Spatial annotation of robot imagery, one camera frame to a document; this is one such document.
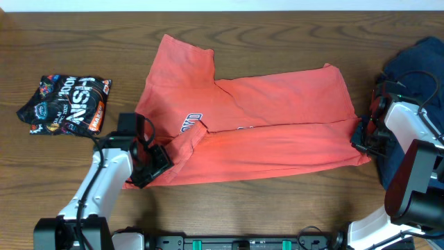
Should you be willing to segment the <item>orange printed t-shirt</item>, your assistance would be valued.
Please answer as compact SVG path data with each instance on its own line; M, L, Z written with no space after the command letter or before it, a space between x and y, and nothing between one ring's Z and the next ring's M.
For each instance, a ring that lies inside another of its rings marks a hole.
M359 118L333 65L216 79L214 52L165 35L136 112L173 161L155 186L245 181L359 166Z

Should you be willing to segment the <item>navy blue garment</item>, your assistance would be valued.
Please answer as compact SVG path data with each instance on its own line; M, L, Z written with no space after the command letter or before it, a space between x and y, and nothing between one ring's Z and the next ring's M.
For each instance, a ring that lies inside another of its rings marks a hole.
M443 146L443 42L426 37L388 61L372 93L369 115L391 132L377 171L388 188L413 140Z

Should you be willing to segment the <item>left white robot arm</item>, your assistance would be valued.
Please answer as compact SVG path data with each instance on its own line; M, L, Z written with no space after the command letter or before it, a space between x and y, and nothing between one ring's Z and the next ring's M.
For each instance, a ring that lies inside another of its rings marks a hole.
M173 165L164 147L130 133L97 139L91 167L72 200L33 231L34 249L147 249L134 228L111 233L108 220L125 183L146 187Z

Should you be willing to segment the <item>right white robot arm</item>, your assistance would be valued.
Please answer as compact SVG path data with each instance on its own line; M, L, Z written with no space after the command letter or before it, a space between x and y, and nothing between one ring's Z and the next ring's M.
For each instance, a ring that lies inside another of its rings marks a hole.
M348 225L344 249L401 249L401 241L443 239L443 141L423 108L400 82L385 81L372 93L370 116L363 117L351 138L358 151L389 159L399 144L400 164L384 205Z

